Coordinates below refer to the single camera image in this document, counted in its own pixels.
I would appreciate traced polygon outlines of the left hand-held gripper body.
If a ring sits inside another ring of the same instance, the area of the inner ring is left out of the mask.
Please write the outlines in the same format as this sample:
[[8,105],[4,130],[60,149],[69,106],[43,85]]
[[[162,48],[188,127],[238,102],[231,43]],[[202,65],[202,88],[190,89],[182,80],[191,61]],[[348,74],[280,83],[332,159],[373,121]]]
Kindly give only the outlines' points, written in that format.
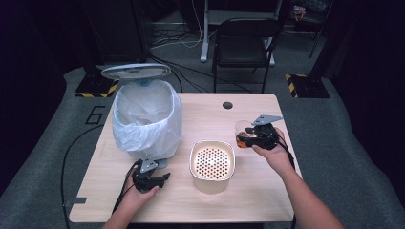
[[158,163],[154,160],[139,159],[134,163],[135,171],[132,174],[132,179],[135,187],[142,193],[146,193],[152,189],[153,181],[160,180],[158,177],[152,177],[155,170],[158,168]]

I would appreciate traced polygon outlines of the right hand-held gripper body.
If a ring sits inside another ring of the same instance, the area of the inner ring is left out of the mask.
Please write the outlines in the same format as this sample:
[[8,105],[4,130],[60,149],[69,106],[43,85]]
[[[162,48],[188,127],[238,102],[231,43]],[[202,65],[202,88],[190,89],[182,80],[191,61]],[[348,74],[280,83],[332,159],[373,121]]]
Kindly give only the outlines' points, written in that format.
[[281,116],[268,114],[261,114],[257,117],[252,122],[253,134],[256,135],[253,144],[267,150],[273,149],[279,142],[279,135],[272,123],[282,119]]

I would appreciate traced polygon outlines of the clear plastic cup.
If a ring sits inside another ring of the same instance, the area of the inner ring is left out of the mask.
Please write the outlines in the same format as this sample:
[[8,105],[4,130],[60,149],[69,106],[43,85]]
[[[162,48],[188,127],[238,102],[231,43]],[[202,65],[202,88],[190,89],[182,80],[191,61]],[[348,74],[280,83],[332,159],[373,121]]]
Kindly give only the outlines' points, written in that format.
[[[238,121],[238,122],[235,124],[234,128],[235,128],[236,143],[237,143],[237,136],[238,136],[238,135],[247,136],[247,137],[255,137],[255,134],[248,134],[248,133],[245,131],[245,128],[246,128],[246,127],[253,127],[253,126],[252,126],[251,123],[250,123],[249,121],[247,121],[247,120],[240,120],[240,121]],[[251,147],[252,145],[238,145],[238,144],[237,144],[237,146],[238,146],[239,148],[249,148],[249,147]]]

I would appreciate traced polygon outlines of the white pedal trash can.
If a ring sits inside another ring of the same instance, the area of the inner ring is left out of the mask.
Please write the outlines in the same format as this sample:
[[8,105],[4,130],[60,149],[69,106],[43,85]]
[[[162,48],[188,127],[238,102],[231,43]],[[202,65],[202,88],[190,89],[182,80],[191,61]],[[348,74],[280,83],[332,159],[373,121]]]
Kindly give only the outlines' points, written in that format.
[[[101,72],[101,74],[107,78],[122,81],[123,85],[131,82],[137,82],[141,86],[147,86],[153,80],[162,80],[164,76],[167,76],[170,73],[171,69],[168,66],[155,63],[126,64],[107,68]],[[163,168],[167,165],[168,158],[151,159],[147,157],[136,159],[142,159],[143,161],[146,159],[154,160],[158,163],[158,168]]]

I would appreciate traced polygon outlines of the person's left hand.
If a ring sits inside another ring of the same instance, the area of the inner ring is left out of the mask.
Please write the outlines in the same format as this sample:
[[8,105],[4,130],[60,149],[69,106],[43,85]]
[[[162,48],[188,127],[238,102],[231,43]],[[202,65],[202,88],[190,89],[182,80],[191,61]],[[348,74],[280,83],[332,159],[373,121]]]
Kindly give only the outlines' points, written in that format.
[[158,186],[153,187],[146,193],[140,192],[131,178],[127,180],[121,205],[131,209],[141,208],[148,200],[153,198],[160,188]]

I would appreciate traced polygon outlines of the person's right hand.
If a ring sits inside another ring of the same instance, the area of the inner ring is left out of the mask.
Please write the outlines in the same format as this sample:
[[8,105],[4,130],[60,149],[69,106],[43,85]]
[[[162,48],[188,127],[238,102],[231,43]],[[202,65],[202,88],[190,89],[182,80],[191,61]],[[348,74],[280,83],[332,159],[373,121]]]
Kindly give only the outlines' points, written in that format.
[[280,176],[285,177],[294,172],[288,157],[288,147],[285,143],[284,133],[276,128],[279,136],[279,143],[272,150],[263,149],[253,145],[252,149],[260,156],[264,157],[268,165]]

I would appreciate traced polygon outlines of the white plastic trash bag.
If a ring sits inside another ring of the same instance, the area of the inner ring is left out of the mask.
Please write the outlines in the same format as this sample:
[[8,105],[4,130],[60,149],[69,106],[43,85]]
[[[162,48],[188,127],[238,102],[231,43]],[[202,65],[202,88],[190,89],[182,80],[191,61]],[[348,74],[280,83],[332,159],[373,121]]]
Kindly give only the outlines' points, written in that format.
[[182,137],[182,103],[166,81],[123,85],[113,108],[113,135],[134,158],[162,159],[176,153]]

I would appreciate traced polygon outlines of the beige container with perforated strainer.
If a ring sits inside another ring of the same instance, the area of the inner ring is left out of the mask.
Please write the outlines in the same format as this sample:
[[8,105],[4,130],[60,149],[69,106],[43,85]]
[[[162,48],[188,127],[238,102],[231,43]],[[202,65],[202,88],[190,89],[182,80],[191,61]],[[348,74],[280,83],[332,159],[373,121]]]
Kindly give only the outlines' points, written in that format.
[[189,157],[189,171],[195,187],[215,195],[228,185],[235,171],[233,147],[219,140],[202,140],[194,144]]

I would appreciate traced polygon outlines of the black folding chair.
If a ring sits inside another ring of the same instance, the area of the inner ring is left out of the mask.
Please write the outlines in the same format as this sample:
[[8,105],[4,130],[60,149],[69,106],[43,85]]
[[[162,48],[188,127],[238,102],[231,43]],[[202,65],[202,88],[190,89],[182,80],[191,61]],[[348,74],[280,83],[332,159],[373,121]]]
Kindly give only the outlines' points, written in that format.
[[218,28],[211,72],[217,91],[218,69],[264,68],[261,92],[265,90],[270,57],[285,23],[274,18],[232,18]]

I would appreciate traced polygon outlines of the black yellow striped base plate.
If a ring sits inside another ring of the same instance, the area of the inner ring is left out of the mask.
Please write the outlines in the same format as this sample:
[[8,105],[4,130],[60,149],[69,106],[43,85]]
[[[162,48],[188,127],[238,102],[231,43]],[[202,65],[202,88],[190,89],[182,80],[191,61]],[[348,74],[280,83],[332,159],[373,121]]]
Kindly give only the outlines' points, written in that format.
[[287,74],[286,81],[292,97],[330,98],[321,79],[313,79],[305,74]]
[[111,97],[117,89],[118,80],[85,77],[75,90],[79,97]]

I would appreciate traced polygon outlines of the white desk frame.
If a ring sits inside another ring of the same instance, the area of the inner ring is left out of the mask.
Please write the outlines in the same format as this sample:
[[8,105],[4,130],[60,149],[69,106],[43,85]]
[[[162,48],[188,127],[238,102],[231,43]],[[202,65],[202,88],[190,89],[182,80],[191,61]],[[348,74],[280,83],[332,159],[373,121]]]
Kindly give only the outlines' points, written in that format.
[[202,28],[202,51],[200,61],[205,63],[208,59],[209,50],[209,26],[219,26],[221,23],[228,19],[238,17],[252,17],[252,18],[273,18],[277,19],[280,14],[282,0],[268,0],[276,2],[273,10],[212,10],[209,7],[210,0],[204,0],[203,7],[203,28]]

